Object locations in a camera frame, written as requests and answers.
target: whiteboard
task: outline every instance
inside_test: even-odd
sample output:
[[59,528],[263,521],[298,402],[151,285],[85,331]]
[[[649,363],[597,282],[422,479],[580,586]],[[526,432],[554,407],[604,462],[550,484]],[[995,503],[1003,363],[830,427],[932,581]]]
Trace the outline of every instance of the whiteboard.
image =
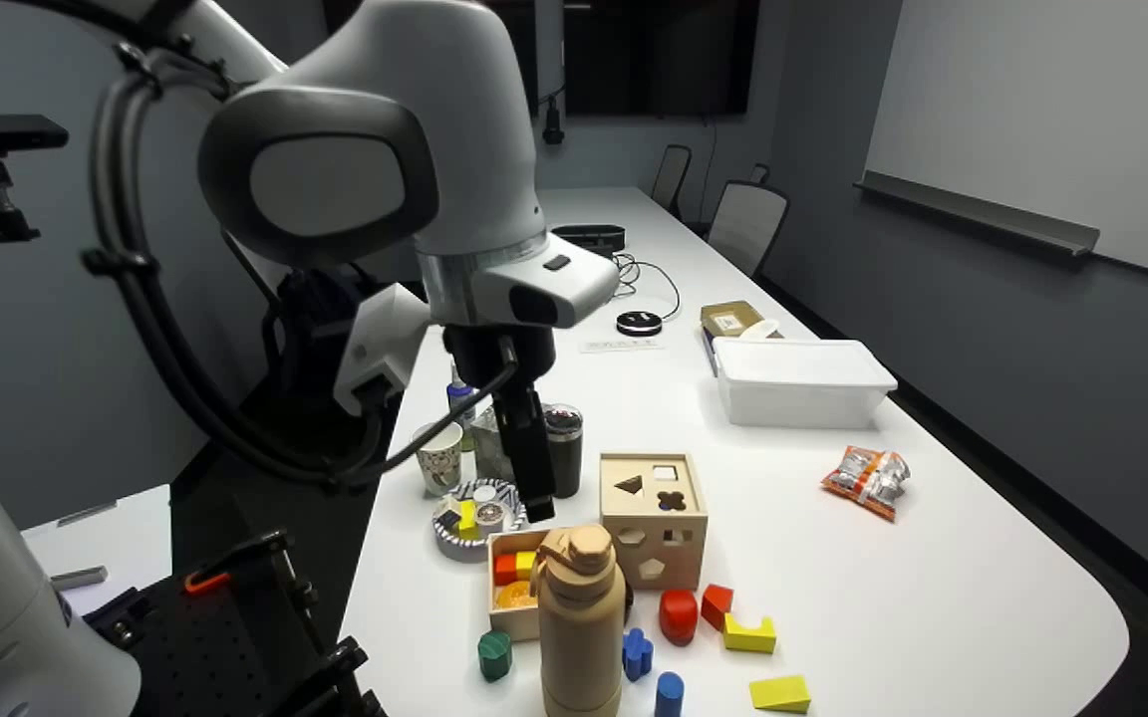
[[866,165],[1148,265],[1148,0],[900,0]]

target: wall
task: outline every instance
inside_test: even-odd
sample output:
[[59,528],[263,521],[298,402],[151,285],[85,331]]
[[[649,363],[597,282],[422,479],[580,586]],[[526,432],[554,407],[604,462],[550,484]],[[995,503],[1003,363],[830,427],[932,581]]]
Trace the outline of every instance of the wall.
[[1148,276],[859,200],[894,26],[898,0],[789,2],[764,276],[1148,562]]
[[681,189],[681,216],[706,223],[724,177],[748,177],[753,161],[768,161],[778,134],[778,87],[785,55],[785,0],[761,0],[758,53],[748,76],[748,106],[740,119],[570,119],[560,147],[536,144],[543,188],[649,188],[664,144],[690,144],[692,161]]
[[[0,111],[66,127],[62,152],[10,154],[15,204],[45,231],[0,246],[0,496],[39,521],[135,484],[167,483],[201,444],[142,358],[110,282],[81,270],[94,246],[89,134],[115,76],[107,37],[0,2]],[[263,298],[229,261],[194,189],[201,99],[172,99],[148,122],[142,193],[184,331],[225,393],[257,363]]]

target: red object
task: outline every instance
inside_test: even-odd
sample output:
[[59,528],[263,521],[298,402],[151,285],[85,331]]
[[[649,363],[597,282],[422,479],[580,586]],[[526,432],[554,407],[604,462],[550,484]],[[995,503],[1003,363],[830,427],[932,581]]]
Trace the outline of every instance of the red object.
[[516,554],[492,554],[492,586],[516,581]]
[[724,633],[724,612],[733,609],[733,588],[708,581],[701,588],[701,620]]
[[225,588],[225,581],[229,581],[229,572],[211,572],[211,578],[201,578],[201,581],[194,581],[194,572],[188,572],[188,578],[180,581],[180,588],[184,588],[188,597],[201,597],[201,594]]
[[663,588],[663,597],[657,597],[657,628],[675,643],[690,643],[692,641],[692,624],[696,624],[692,594],[690,588]]

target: blue block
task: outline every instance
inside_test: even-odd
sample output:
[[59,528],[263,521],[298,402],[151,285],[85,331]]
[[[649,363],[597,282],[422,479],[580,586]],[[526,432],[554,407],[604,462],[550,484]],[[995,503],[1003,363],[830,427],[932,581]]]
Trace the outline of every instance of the blue block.
[[684,682],[677,674],[657,674],[652,717],[681,717]]
[[629,628],[620,637],[620,674],[629,682],[647,675],[652,670],[652,641],[640,628]]

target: white table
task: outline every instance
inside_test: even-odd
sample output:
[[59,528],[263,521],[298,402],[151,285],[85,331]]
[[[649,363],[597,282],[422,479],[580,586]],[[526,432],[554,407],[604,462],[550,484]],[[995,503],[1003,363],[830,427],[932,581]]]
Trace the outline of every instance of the white table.
[[[778,674],[807,675],[814,717],[1056,717],[1101,694],[1128,654],[1121,609],[928,431],[894,402],[851,432],[729,427],[696,306],[748,298],[785,334],[807,331],[636,189],[546,189],[543,208],[550,223],[620,223],[625,246],[684,290],[663,337],[620,337],[619,310],[669,306],[669,285],[647,276],[636,298],[556,334],[556,367],[536,391],[584,414],[580,489],[556,503],[556,521],[597,521],[600,451],[684,451],[708,509],[701,581],[733,586],[744,620],[778,620],[773,655],[724,654],[706,624],[675,650],[657,633],[652,594],[636,597],[635,624],[657,643],[652,674],[684,675],[690,717],[753,714],[748,682]],[[429,331],[393,444],[442,414],[447,375]],[[849,443],[908,458],[898,525],[822,492]],[[341,617],[341,633],[372,654],[360,686],[398,717],[543,714],[536,643],[516,643],[507,682],[478,675],[486,568],[435,551],[429,509],[415,462],[386,475]],[[652,675],[625,686],[620,717],[635,714],[652,714]]]

